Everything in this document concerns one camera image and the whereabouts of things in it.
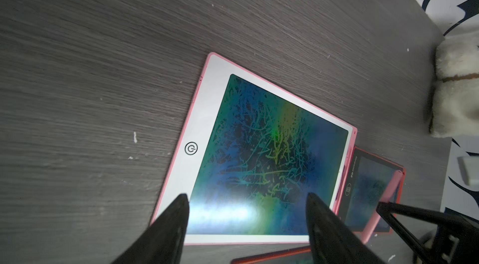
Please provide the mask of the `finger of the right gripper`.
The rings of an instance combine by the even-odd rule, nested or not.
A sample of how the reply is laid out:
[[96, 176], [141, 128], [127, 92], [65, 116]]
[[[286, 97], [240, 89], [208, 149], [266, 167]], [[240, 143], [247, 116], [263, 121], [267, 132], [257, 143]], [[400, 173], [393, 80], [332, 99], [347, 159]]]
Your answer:
[[[445, 214], [407, 205], [380, 202], [377, 213], [424, 264], [477, 264], [479, 224], [462, 215]], [[437, 226], [431, 248], [426, 248], [399, 220], [402, 215]]]

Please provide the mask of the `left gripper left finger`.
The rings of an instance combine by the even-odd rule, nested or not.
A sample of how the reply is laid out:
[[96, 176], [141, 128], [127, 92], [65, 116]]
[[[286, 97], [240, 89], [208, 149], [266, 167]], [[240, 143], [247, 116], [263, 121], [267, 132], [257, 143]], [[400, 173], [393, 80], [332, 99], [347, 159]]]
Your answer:
[[186, 194], [178, 197], [120, 256], [115, 264], [178, 264], [190, 213]]

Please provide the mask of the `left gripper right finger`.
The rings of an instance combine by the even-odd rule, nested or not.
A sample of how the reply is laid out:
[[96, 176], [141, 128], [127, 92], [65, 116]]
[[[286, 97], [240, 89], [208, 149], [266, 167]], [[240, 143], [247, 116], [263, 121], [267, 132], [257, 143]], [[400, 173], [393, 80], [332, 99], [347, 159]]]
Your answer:
[[306, 225], [315, 264], [381, 264], [314, 193], [306, 199]]

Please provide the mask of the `red tablet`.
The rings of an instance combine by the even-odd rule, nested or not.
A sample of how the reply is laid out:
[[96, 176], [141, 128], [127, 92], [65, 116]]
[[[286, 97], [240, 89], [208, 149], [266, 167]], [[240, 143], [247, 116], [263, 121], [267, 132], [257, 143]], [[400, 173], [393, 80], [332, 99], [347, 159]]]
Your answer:
[[338, 208], [338, 217], [352, 232], [364, 231], [396, 171], [406, 173], [396, 163], [354, 148]]

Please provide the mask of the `pink white writing tablet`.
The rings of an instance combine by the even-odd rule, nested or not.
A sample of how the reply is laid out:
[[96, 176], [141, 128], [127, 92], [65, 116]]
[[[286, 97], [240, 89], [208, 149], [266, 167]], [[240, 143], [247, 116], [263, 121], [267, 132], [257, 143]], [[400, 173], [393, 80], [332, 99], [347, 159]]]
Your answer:
[[305, 244], [307, 195], [338, 212], [357, 133], [210, 53], [153, 218], [186, 194], [186, 245]]

